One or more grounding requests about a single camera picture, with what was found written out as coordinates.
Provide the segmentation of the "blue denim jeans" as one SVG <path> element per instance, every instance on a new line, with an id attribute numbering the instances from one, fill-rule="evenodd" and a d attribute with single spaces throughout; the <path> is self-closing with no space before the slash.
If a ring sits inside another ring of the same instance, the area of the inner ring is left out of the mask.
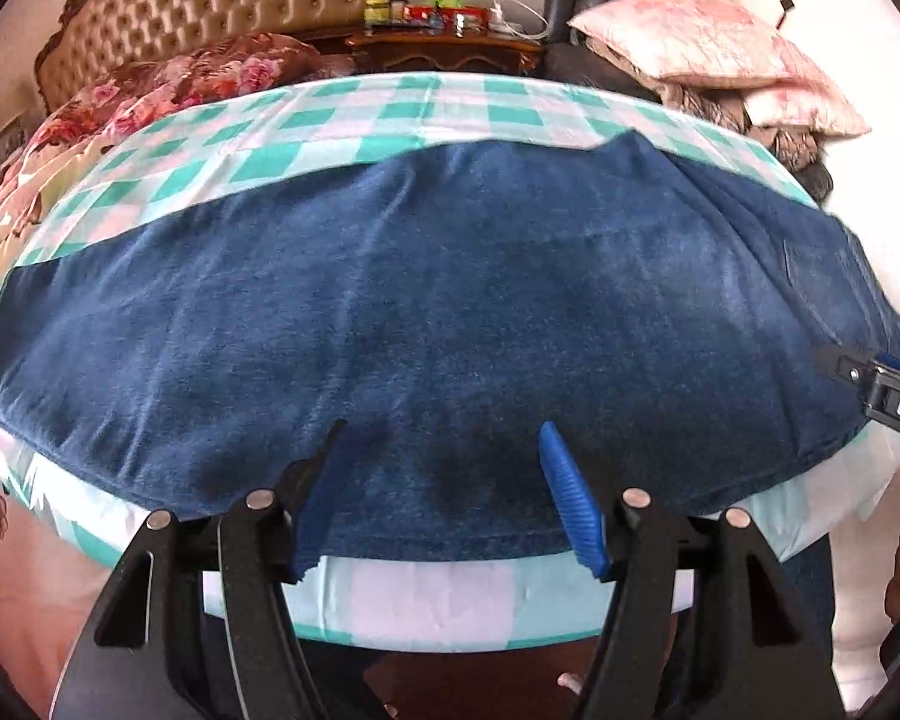
<path id="1" fill-rule="evenodd" d="M 814 366 L 830 344 L 900 359 L 900 313 L 836 218 L 634 132 L 453 143 L 16 268 L 0 426 L 98 489 L 201 517 L 344 422 L 331 554 L 512 559 L 566 548 L 545 422 L 712 514 L 863 429 Z"/>

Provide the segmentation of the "small pink pillow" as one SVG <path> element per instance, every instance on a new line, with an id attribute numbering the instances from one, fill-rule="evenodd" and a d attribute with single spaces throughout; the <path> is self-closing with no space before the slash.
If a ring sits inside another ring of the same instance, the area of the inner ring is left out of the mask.
<path id="1" fill-rule="evenodd" d="M 848 99 L 827 85 L 777 83 L 743 94 L 743 106 L 755 127 L 803 127 L 837 138 L 870 132 Z"/>

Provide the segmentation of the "beige plaid blanket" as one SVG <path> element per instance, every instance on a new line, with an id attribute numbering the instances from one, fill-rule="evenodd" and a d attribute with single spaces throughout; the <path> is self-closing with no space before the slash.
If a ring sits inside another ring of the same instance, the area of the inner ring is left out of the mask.
<path id="1" fill-rule="evenodd" d="M 587 47 L 634 82 L 651 91 L 668 109 L 679 110 L 731 132 L 746 135 L 769 149 L 790 172 L 803 171 L 820 159 L 820 145 L 805 127 L 758 127 L 746 114 L 743 96 L 735 89 L 692 89 L 679 83 L 654 80 L 605 43 L 589 37 Z"/>

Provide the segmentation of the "large pink pillow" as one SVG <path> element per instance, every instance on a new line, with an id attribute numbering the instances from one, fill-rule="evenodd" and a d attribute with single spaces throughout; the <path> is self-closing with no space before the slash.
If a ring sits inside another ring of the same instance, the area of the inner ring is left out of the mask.
<path id="1" fill-rule="evenodd" d="M 662 82 L 713 89 L 829 83 L 795 44 L 733 0 L 610 0 L 569 26 Z"/>

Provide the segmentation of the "red floral bed quilt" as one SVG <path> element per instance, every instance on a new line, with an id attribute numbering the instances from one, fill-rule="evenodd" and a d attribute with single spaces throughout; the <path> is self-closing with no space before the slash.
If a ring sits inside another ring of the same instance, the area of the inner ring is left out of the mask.
<path id="1" fill-rule="evenodd" d="M 159 62 L 131 62 L 84 86 L 23 145 L 0 184 L 0 281 L 64 193 L 103 154 L 188 107 L 349 76 L 356 60 L 254 32 Z"/>

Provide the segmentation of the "dark wooden nightstand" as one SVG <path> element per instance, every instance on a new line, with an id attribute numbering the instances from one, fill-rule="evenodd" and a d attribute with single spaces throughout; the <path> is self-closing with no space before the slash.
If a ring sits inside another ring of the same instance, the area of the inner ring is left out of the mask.
<path id="1" fill-rule="evenodd" d="M 354 32 L 346 46 L 364 73 L 459 71 L 535 76 L 544 57 L 540 43 L 479 31 L 374 29 Z"/>

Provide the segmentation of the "yellow jar on nightstand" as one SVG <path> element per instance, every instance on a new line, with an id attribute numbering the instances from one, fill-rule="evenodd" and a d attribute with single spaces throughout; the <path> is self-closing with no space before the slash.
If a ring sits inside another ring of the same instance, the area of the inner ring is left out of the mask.
<path id="1" fill-rule="evenodd" d="M 391 21 L 390 0 L 365 0 L 364 26 L 367 29 L 388 25 Z"/>

